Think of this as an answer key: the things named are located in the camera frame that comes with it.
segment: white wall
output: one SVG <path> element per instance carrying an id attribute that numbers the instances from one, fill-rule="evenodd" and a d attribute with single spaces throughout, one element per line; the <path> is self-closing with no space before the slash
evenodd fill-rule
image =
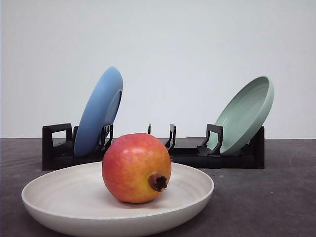
<path id="1" fill-rule="evenodd" d="M 204 136 L 231 98 L 266 75 L 267 138 L 316 138 L 314 0 L 3 0 L 1 136 L 78 125 L 110 66 L 124 80 L 115 137 Z"/>

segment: light green bowl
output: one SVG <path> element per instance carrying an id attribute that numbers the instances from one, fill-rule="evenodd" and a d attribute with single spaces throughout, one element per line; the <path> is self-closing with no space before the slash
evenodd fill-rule
<path id="1" fill-rule="evenodd" d="M 236 156 L 266 120 L 274 98 L 272 82 L 259 77 L 248 83 L 226 106 L 215 125 L 223 127 L 221 154 Z M 217 134 L 212 133 L 207 147 L 214 149 Z"/>

